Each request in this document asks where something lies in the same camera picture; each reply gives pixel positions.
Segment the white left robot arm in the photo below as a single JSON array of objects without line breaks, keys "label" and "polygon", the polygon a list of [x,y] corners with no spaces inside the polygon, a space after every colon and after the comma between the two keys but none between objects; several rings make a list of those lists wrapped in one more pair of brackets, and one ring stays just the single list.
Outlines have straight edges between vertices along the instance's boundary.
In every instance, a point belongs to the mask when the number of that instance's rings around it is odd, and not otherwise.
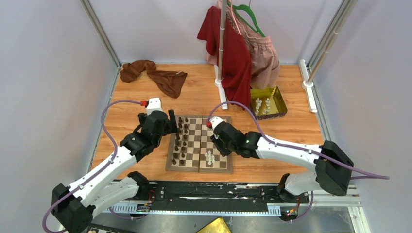
[{"label": "white left robot arm", "polygon": [[148,197],[147,179],[139,172],[130,173],[116,185],[110,182],[159,147],[162,137],[176,133],[177,124],[174,110],[153,110],[138,118],[138,127],[103,162],[68,186],[60,183],[52,190],[44,220],[52,214],[64,227],[62,232],[81,233],[98,214],[119,201]]}]

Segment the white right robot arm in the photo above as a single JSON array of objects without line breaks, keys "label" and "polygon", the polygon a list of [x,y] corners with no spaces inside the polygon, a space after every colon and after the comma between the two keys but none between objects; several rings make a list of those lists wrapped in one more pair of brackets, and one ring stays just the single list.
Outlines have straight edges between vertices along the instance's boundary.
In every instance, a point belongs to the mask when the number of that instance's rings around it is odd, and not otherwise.
[{"label": "white right robot arm", "polygon": [[309,145],[278,140],[259,132],[242,133],[219,117],[207,126],[213,130],[210,138],[223,156],[235,153],[243,158],[274,159],[307,169],[282,176],[277,187],[282,202],[291,202],[315,190],[335,196],[347,194],[354,163],[335,142],[326,140],[322,145]]}]

